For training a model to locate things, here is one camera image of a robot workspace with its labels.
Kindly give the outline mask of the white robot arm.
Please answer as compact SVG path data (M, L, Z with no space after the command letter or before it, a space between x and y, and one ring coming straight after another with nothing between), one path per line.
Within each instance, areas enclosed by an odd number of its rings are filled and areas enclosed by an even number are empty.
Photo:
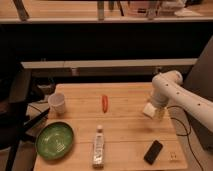
M143 109L144 114L151 118L162 116L168 101L172 99L213 132L213 102L181 87L182 81L182 75L176 70L155 75L152 79L153 91Z

